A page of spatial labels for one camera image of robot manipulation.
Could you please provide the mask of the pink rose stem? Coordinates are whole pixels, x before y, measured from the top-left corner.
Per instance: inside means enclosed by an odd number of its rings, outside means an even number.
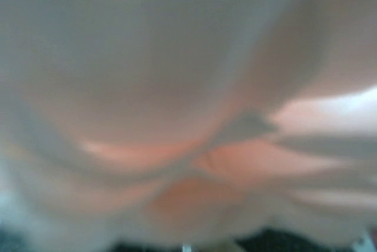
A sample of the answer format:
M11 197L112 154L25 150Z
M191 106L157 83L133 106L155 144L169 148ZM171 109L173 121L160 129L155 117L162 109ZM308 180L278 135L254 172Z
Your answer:
M1 225L42 251L376 226L376 0L1 0Z

